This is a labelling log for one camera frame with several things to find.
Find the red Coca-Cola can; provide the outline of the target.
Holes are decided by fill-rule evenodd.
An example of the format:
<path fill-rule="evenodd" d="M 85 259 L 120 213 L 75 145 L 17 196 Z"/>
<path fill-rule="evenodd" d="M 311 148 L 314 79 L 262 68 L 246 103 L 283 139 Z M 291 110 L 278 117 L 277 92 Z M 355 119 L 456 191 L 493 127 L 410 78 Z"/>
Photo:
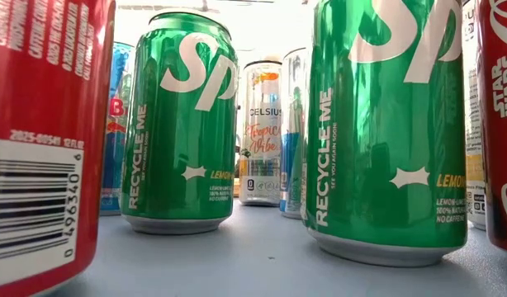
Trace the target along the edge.
<path fill-rule="evenodd" d="M 478 0 L 477 20 L 486 232 L 507 252 L 507 0 Z"/>
<path fill-rule="evenodd" d="M 116 0 L 0 0 L 0 297 L 92 262 Z"/>

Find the blue silver Red Bull can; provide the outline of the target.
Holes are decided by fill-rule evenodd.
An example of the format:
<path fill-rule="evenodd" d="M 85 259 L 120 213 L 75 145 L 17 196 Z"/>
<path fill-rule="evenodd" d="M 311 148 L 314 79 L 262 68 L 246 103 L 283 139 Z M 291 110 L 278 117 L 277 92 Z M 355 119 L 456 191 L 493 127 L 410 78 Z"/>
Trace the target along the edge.
<path fill-rule="evenodd" d="M 307 54 L 307 48 L 297 48 L 288 52 L 282 61 L 280 211 L 291 219 L 301 218 Z"/>
<path fill-rule="evenodd" d="M 106 117 L 100 215 L 118 215 L 122 186 L 122 165 L 134 67 L 133 45 L 113 43 L 110 88 Z"/>

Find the green Sprite can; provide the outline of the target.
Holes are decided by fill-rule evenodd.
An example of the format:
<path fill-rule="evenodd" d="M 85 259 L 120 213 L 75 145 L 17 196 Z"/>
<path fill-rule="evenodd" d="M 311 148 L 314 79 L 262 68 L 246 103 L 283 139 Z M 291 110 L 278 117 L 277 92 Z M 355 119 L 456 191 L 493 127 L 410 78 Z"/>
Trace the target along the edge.
<path fill-rule="evenodd" d="M 134 231 L 193 234 L 231 216 L 238 58 L 214 13 L 169 8 L 135 51 L 121 214 Z"/>
<path fill-rule="evenodd" d="M 318 0 L 304 223 L 324 251 L 431 266 L 467 242 L 461 0 Z"/>

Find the white Celsius can black lid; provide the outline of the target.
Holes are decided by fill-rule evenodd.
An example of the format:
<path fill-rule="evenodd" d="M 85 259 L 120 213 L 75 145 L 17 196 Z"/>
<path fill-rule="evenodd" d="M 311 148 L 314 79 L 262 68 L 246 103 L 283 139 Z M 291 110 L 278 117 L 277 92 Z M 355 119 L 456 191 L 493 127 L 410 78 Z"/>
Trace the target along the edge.
<path fill-rule="evenodd" d="M 244 67 L 239 150 L 239 201 L 243 205 L 279 206 L 281 73 L 282 62 L 275 57 L 253 61 Z"/>
<path fill-rule="evenodd" d="M 481 112 L 477 90 L 475 4 L 475 0 L 462 0 L 467 219 L 475 228 L 486 230 L 486 183 L 483 167 Z"/>

